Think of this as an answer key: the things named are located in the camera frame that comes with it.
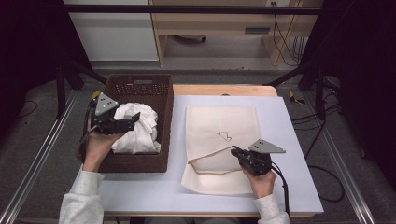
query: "white sleeve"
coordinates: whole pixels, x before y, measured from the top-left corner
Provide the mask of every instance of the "white sleeve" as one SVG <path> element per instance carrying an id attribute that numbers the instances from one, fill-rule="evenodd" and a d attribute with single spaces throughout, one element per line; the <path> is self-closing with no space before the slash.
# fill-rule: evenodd
<path id="1" fill-rule="evenodd" d="M 104 176 L 82 171 L 75 187 L 64 195 L 59 223 L 103 223 L 104 209 L 99 186 Z"/>
<path id="2" fill-rule="evenodd" d="M 289 224 L 289 216 L 279 209 L 274 194 L 254 200 L 260 212 L 259 224 Z"/>

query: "table surface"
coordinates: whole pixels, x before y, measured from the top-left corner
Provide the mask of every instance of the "table surface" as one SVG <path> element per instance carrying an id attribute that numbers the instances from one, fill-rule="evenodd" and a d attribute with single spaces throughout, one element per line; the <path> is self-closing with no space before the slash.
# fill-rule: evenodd
<path id="1" fill-rule="evenodd" d="M 262 138 L 287 151 L 285 154 L 273 154 L 271 157 L 288 181 L 290 215 L 311 217 L 323 212 L 290 122 L 289 113 L 283 99 L 276 97 L 276 90 L 273 87 L 174 85 L 174 92 L 167 172 L 104 174 L 105 179 L 99 188 L 99 194 L 103 197 L 105 215 L 145 217 L 257 217 L 259 215 L 252 194 L 204 195 L 181 186 L 181 177 L 187 162 L 184 140 L 185 109 L 191 104 L 255 105 Z M 276 179 L 274 194 L 279 206 L 284 208 L 280 178 Z"/>

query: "white table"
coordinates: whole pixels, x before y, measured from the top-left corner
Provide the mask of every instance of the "white table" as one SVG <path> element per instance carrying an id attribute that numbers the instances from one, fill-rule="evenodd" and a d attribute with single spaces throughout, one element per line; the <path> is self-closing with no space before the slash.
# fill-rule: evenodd
<path id="1" fill-rule="evenodd" d="M 176 95 L 174 102 L 168 170 L 158 174 L 105 174 L 99 188 L 107 216 L 255 217 L 253 195 L 203 195 L 180 185 L 186 165 L 185 112 L 187 105 L 255 105 L 262 138 L 284 148 L 271 155 L 289 185 L 290 215 L 310 217 L 322 213 L 311 174 L 280 97 Z M 282 181 L 276 179 L 274 194 L 284 208 Z"/>

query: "beige fabric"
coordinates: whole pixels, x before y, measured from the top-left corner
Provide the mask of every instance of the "beige fabric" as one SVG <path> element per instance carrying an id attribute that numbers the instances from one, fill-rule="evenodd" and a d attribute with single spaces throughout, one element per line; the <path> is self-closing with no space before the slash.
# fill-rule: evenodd
<path id="1" fill-rule="evenodd" d="M 248 148 L 259 139 L 258 123 L 254 106 L 188 105 L 188 164 L 182 186 L 204 194 L 250 193 L 248 179 L 230 150 Z"/>

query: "white cabinet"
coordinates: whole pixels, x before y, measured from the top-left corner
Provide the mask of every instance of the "white cabinet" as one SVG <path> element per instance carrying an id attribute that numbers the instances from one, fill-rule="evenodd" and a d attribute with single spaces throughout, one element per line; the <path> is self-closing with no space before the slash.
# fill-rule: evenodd
<path id="1" fill-rule="evenodd" d="M 147 0 L 64 0 L 65 4 L 148 5 Z M 70 13 L 90 61 L 158 61 L 148 13 Z"/>

